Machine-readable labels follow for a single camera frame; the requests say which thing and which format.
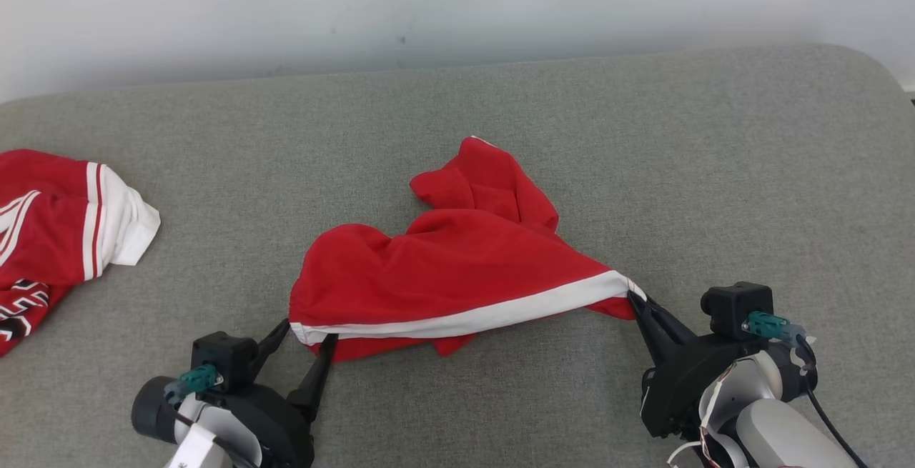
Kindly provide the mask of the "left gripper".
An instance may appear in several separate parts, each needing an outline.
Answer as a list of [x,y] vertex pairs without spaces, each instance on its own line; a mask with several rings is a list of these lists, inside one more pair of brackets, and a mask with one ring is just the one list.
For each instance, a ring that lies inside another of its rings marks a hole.
[[[262,341],[252,361],[252,382],[287,337],[288,319],[281,322]],[[262,454],[262,467],[310,467],[316,457],[311,433],[320,409],[325,384],[332,367],[339,335],[327,335],[318,347],[300,385],[286,397],[263,384],[250,384],[233,393],[214,394],[214,403],[229,410],[254,433]]]

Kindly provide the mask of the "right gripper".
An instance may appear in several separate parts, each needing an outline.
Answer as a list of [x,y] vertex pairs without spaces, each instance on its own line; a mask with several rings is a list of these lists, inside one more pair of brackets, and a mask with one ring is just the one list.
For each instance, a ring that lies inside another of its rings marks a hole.
[[652,437],[696,435],[698,401],[736,360],[759,352],[759,340],[697,337],[666,308],[628,290],[638,331],[653,361],[640,418]]

